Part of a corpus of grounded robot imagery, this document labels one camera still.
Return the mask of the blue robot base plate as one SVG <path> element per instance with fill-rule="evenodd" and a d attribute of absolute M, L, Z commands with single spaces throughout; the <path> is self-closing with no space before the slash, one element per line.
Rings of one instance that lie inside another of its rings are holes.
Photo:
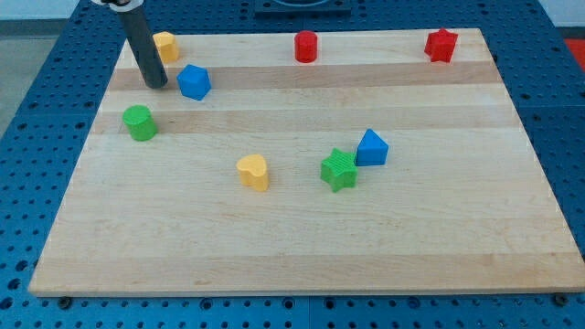
<path fill-rule="evenodd" d="M 348 14 L 353 0 L 255 0 L 254 16 Z"/>

